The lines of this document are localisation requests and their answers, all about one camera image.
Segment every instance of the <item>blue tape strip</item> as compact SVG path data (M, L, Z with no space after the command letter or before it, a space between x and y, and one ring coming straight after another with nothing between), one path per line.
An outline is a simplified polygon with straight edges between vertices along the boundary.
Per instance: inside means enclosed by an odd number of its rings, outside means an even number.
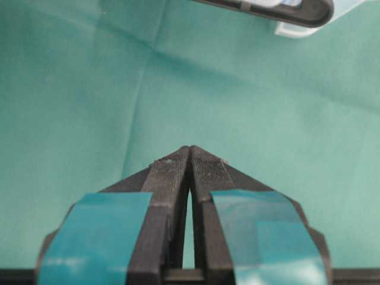
M86 195L48 248L39 285L125 285L150 199L151 193Z
M291 202L278 192L211 193L237 285L325 285L322 257Z

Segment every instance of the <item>black plastic frame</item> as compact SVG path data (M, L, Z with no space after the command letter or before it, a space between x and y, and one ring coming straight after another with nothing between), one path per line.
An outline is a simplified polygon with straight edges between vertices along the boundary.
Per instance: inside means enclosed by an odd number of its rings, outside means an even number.
M237 0L196 1L310 28L323 26L330 21L334 13L332 0L303 0L297 7L280 4L272 8Z
M210 191L236 188L273 191L222 159L193 146L181 147L155 161L150 167L102 190L101 192L110 193L153 193L128 266L128 285L235 285L233 263ZM182 268L189 190L193 196L196 267L191 270ZM309 226L301 206L296 201L289 200L324 260L330 284L380 284L380 268L331 270L323 235ZM40 261L55 233L56 231L46 237L35 270L0 269L0 285L37 284Z

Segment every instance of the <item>teal fabric backdrop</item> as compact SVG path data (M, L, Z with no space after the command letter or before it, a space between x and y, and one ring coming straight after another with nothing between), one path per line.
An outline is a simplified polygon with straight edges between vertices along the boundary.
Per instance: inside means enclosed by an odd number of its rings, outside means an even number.
M0 267L69 206L198 144L380 267L380 2L303 40L190 0L0 0Z

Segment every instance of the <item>white plastic part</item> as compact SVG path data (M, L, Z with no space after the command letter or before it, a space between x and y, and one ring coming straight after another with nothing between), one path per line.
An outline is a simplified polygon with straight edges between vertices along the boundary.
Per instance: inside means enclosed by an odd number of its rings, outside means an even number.
M334 15L329 23L335 21L336 19L342 17L345 13L351 11L353 8L364 3L366 0L334 0ZM284 37L291 37L293 39L300 39L303 37L310 36L316 31L323 27L318 28L306 28L301 26L296 26L293 24L288 24L284 22L278 22L275 34Z
M302 0L243 0L243 2L262 6L262 7L275 7L280 4L288 5L288 6L297 6L299 3L302 2Z

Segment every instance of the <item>black plastic handle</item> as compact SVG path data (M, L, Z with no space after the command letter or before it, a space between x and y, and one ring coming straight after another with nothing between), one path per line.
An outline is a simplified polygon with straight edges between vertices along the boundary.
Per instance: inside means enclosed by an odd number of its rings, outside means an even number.
M252 5L246 1L196 1L310 28L320 27L326 24L334 12L333 0L302 0L302 3L295 7L280 4L271 8Z

